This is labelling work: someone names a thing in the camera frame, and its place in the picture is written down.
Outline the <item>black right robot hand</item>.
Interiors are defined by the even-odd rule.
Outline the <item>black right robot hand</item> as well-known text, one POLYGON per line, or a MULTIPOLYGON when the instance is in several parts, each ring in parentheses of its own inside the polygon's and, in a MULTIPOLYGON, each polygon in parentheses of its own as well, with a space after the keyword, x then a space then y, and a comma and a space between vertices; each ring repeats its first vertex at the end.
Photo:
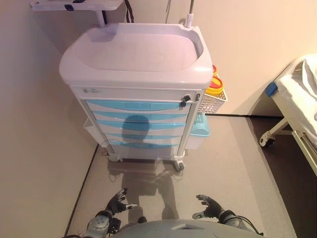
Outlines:
POLYGON ((196 198, 201 201, 202 205, 206 205, 206 208, 202 212, 197 212, 192 215, 192 218, 197 220, 201 218, 217 218, 219 219, 221 214, 225 212, 225 210, 221 207, 221 205, 216 202, 214 199, 210 198, 207 195, 199 194, 196 195, 196 198))

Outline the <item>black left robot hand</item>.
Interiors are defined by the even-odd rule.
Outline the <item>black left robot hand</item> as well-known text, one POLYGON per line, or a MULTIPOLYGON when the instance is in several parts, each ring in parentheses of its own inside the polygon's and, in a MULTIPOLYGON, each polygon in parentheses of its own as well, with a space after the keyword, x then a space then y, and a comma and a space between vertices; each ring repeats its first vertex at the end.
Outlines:
POLYGON ((114 216, 117 213, 136 209, 139 207, 139 205, 135 203, 126 204, 123 202, 126 199, 127 190, 127 188, 122 188, 108 202, 105 210, 109 212, 112 216, 114 216))

